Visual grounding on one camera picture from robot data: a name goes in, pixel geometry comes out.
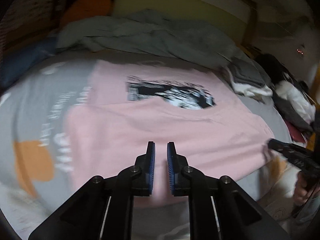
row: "yellow pillow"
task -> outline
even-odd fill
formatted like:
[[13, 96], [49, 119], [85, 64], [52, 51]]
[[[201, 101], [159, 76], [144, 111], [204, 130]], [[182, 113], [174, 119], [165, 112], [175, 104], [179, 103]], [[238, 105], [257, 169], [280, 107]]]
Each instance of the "yellow pillow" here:
[[112, 9], [111, 0], [77, 0], [60, 19], [60, 28], [70, 22], [79, 21], [96, 15], [108, 15]]

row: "blue pillow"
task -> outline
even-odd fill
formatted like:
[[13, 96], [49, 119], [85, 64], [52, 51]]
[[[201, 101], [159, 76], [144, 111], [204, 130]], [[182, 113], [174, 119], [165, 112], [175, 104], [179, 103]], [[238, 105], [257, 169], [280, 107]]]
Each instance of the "blue pillow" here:
[[57, 38], [46, 38], [5, 56], [0, 66], [0, 87], [7, 89], [28, 69], [56, 52]]

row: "crumpled comforter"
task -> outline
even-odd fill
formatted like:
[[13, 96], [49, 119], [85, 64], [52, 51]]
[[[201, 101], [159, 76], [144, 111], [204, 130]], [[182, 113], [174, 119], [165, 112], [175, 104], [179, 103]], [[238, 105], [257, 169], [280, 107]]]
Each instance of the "crumpled comforter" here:
[[58, 36], [57, 49], [75, 46], [97, 52], [106, 48], [176, 57], [218, 69], [237, 57], [252, 61], [222, 31], [196, 20], [171, 20], [154, 10], [127, 18], [96, 16], [68, 24]]

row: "white cloth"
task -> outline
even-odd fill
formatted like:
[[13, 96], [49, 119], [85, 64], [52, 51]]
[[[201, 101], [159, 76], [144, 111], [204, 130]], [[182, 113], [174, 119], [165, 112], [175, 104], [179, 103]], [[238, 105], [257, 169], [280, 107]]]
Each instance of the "white cloth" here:
[[245, 97], [255, 96], [272, 96], [272, 90], [265, 85], [263, 88], [257, 88], [249, 84], [235, 83], [231, 71], [227, 67], [222, 67], [225, 78], [232, 86], [233, 91], [236, 94], [244, 95]]
[[0, 207], [6, 219], [22, 240], [27, 240], [49, 216], [49, 212], [22, 189], [13, 189], [0, 182]]
[[308, 124], [315, 120], [316, 107], [311, 105], [303, 94], [291, 83], [282, 80], [276, 85], [276, 93], [279, 97], [288, 100], [293, 109]]

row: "gray bed sheet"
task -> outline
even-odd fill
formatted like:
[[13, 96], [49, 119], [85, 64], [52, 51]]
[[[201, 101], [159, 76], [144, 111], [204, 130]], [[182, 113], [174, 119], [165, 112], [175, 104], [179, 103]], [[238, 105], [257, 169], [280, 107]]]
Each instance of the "gray bed sheet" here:
[[[56, 210], [73, 193], [68, 181], [68, 171], [71, 167], [63, 157], [63, 153], [68, 151], [68, 146], [64, 145], [63, 140], [63, 115], [69, 106], [86, 102], [86, 94], [90, 89], [87, 86], [88, 77], [96, 59], [117, 64], [131, 63], [211, 71], [176, 58], [116, 50], [97, 53], [68, 51], [34, 67], [16, 86], [7, 91], [6, 101], [0, 103], [0, 149], [4, 160], [0, 162], [0, 181], [9, 187], [19, 187], [14, 173], [13, 141], [40, 140], [41, 143], [47, 144], [46, 147], [55, 161], [54, 178], [46, 182], [35, 182], [35, 188], [39, 202], [49, 213]], [[271, 98], [264, 98], [265, 103], [252, 98], [239, 98], [252, 113], [265, 120], [276, 139], [291, 141], [289, 131], [273, 107]], [[59, 99], [62, 99], [63, 107], [57, 107]], [[238, 184], [253, 199], [258, 200], [272, 187], [266, 178], [268, 170], [262, 167], [239, 180]], [[152, 238], [188, 224], [188, 218], [187, 203], [135, 209], [132, 231]]]

